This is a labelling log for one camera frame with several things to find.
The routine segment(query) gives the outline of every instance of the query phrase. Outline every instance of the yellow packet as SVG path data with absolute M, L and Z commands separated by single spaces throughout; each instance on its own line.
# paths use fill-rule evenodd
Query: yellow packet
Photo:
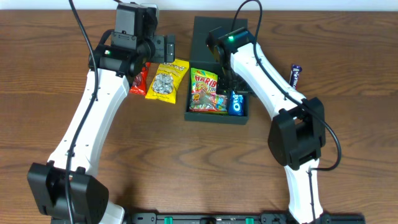
M 178 87 L 188 69 L 189 62 L 179 59 L 175 59 L 173 63 L 160 64 L 145 99 L 158 99 L 175 104 Z

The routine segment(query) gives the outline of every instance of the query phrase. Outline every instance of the red packet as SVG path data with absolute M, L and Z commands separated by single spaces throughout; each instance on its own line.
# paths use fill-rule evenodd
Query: red packet
M 142 72 L 136 75 L 134 81 L 132 83 L 130 93 L 138 94 L 138 95 L 146 95 L 147 94 L 147 76 L 148 70 L 150 67 L 150 62 L 145 63 L 145 67 L 142 68 Z

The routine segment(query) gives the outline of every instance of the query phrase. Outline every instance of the box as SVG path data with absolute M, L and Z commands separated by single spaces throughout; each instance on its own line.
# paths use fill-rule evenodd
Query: box
M 233 19 L 227 18 L 215 18 L 215 17 L 195 17 L 195 23 L 193 25 L 193 39 L 190 54 L 190 67 L 206 70 L 213 72 L 217 75 L 222 75 L 223 70 L 221 65 L 216 62 L 211 54 L 210 50 L 206 46 L 206 38 L 208 37 L 209 31 L 223 27 L 226 30 L 230 30 Z M 237 19 L 235 28 L 247 27 L 248 21 L 246 19 Z M 188 71 L 189 86 L 187 95 L 187 107 L 185 110 L 186 121 L 204 121 L 212 123 L 224 123 L 224 124 L 246 124 L 248 116 L 248 96 L 244 96 L 244 116 L 229 116 L 229 115 L 218 115 L 218 114 L 206 114 L 189 112 L 190 100 L 191 100 L 191 71 Z

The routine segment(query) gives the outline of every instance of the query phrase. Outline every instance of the wooden table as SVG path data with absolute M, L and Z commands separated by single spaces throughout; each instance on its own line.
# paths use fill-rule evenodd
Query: wooden table
M 80 11 L 94 46 L 115 11 Z M 234 12 L 162 11 L 158 34 L 177 36 L 188 60 L 195 16 Z M 257 12 L 241 12 L 252 32 Z M 259 43 L 286 79 L 303 67 L 298 89 L 319 97 L 343 146 L 334 172 L 319 173 L 320 201 L 332 213 L 363 213 L 368 223 L 398 219 L 398 14 L 265 12 Z M 71 11 L 0 13 L 0 222 L 48 223 L 26 175 L 46 163 L 80 102 L 88 49 Z M 150 69 L 149 84 L 157 65 Z M 186 122 L 186 75 L 172 105 L 129 95 L 101 156 L 98 180 L 117 204 L 162 213 L 285 210 L 284 169 L 267 146 L 271 125 L 250 99 L 245 126 Z M 321 166 L 336 157 L 327 136 Z

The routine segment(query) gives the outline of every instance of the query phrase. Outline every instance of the blue cookie pack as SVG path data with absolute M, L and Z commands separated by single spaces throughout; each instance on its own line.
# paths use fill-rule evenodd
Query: blue cookie pack
M 234 91 L 231 93 L 231 98 L 229 102 L 229 115 L 243 116 L 243 96 L 235 94 Z

